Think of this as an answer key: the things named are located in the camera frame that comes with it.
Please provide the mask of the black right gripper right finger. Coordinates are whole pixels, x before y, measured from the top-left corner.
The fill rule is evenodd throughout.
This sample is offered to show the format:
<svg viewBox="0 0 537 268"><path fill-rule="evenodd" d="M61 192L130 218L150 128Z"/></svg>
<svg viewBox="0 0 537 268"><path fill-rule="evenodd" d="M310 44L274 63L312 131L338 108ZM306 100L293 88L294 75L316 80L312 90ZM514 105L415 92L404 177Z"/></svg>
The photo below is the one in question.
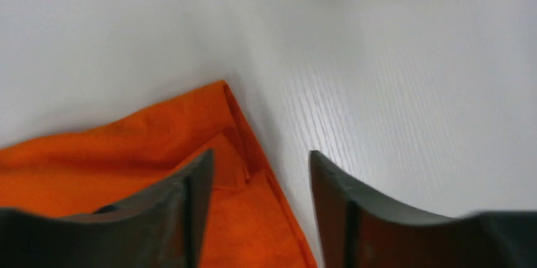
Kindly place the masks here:
<svg viewBox="0 0 537 268"><path fill-rule="evenodd" d="M535 267L536 212L451 218L397 201L319 151L310 179L326 267Z"/></svg>

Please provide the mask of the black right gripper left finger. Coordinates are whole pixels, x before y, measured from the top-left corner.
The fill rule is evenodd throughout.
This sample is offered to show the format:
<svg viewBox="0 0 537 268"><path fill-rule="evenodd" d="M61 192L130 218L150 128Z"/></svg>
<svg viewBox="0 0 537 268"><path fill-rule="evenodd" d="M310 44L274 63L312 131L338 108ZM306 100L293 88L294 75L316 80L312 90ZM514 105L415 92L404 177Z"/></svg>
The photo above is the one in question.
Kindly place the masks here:
<svg viewBox="0 0 537 268"><path fill-rule="evenodd" d="M51 218L1 209L2 267L197 267L213 152L89 214Z"/></svg>

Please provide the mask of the orange t-shirt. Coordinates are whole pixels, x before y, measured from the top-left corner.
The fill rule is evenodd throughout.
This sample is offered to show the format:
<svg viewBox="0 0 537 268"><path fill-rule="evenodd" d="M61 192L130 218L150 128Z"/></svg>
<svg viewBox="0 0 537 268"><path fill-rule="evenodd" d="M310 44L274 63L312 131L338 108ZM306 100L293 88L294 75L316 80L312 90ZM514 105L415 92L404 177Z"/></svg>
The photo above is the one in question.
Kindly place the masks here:
<svg viewBox="0 0 537 268"><path fill-rule="evenodd" d="M202 267L315 267L230 87L214 82L84 132L1 150L1 205L50 217L125 198L213 150Z"/></svg>

